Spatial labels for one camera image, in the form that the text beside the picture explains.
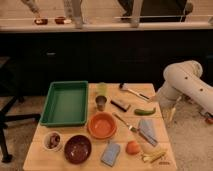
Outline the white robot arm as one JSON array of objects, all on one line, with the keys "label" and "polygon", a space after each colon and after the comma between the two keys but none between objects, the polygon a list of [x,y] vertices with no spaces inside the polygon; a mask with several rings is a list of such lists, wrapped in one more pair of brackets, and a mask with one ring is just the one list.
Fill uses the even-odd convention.
[{"label": "white robot arm", "polygon": [[161,108],[173,108],[185,94],[213,115],[213,86],[200,79],[202,65],[189,60],[168,65],[163,71],[164,83],[156,93]]}]

